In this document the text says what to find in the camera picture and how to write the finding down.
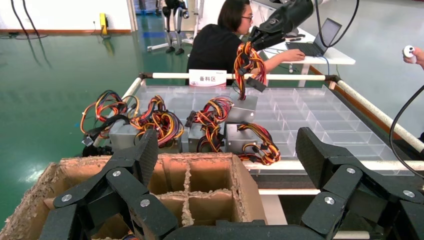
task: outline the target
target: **red and yellow wires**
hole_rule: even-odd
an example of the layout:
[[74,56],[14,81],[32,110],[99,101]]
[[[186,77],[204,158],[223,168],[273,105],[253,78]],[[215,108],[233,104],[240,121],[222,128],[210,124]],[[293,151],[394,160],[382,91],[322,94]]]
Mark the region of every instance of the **red and yellow wires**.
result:
[[[253,143],[244,145],[243,154],[238,156],[242,161],[255,160],[267,166],[280,161],[280,150],[274,144],[273,138],[265,128],[255,123],[241,124],[237,128],[238,131],[246,129],[252,130],[263,142],[260,147]],[[252,148],[255,153],[246,153],[247,148]]]
[[233,102],[226,96],[214,97],[207,102],[204,108],[196,113],[194,123],[202,124],[205,135],[199,139],[197,152],[202,152],[204,146],[209,145],[213,152],[221,152],[223,136],[220,134],[220,124],[225,122],[230,113]]
[[255,69],[255,73],[251,78],[265,84],[267,81],[265,63],[256,50],[253,49],[252,42],[248,41],[238,46],[237,57],[234,62],[235,82],[240,90],[239,100],[246,99],[245,74],[250,73],[253,69]]
[[174,113],[167,110],[164,100],[159,95],[154,96],[147,110],[140,116],[132,118],[130,124],[140,131],[134,141],[136,138],[141,138],[147,129],[155,129],[159,148],[173,143],[184,133],[183,124]]
[[[100,121],[105,123],[108,119],[117,116],[123,115],[127,112],[128,104],[126,102],[127,98],[134,98],[136,102],[136,107],[134,108],[133,117],[137,115],[137,110],[139,109],[139,99],[135,96],[129,95],[124,98],[121,98],[116,92],[112,90],[104,91],[98,98],[97,101],[90,104],[82,113],[82,118],[79,124],[79,128],[84,135],[88,135],[89,133],[84,130],[84,121],[86,120],[87,113],[91,108],[94,108],[95,111],[95,121]],[[107,133],[109,132],[112,124],[108,124],[108,126],[101,130],[98,137],[101,139],[107,139]]]

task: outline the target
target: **human hand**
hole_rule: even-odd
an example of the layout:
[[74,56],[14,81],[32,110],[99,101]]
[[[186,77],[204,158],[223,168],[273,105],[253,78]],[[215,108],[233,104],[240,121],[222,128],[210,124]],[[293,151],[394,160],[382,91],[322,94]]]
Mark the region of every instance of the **human hand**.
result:
[[305,54],[299,49],[290,49],[280,53],[283,56],[283,62],[302,61],[305,59]]
[[[413,51],[412,54],[416,57],[416,64],[421,65],[424,68],[424,51],[416,46],[414,48],[415,51]],[[403,61],[408,64],[413,64],[412,59],[405,56],[403,57]]]

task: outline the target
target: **cardboard box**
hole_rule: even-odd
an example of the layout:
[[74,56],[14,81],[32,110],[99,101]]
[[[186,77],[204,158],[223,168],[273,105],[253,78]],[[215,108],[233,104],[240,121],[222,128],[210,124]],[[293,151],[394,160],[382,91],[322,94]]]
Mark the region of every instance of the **cardboard box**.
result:
[[[100,172],[109,158],[51,163],[7,218],[0,240],[38,239],[54,197]],[[181,227],[214,225],[216,220],[266,222],[258,186],[232,153],[160,154],[148,188],[174,213]],[[117,214],[93,239],[121,239],[127,231]]]

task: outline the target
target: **transparent plastic tray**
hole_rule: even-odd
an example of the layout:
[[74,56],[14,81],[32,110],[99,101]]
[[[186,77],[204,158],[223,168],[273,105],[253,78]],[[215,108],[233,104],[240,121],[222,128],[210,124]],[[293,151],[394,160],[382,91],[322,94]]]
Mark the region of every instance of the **transparent plastic tray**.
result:
[[[146,110],[149,99],[160,95],[166,107],[185,124],[192,110],[198,111],[211,98],[229,96],[233,91],[232,87],[147,86],[140,88],[136,95],[141,100],[141,112]],[[325,86],[267,88],[263,92],[247,88],[246,93],[258,97],[254,122],[271,133],[282,162],[297,159],[295,145],[301,127],[311,128],[324,143],[347,148],[361,161],[396,160],[390,148]],[[187,150],[187,137],[186,128],[182,136],[184,150]],[[393,170],[384,174],[408,175],[408,171]]]

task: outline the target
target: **black shirt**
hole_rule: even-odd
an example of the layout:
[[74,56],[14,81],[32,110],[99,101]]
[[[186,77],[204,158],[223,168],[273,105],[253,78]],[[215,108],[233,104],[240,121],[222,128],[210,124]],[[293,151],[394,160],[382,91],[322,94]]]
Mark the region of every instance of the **black shirt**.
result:
[[187,73],[189,69],[200,70],[226,70],[232,73],[234,61],[237,57],[237,48],[242,41],[236,34],[215,24],[202,28],[193,42],[193,48],[188,58]]

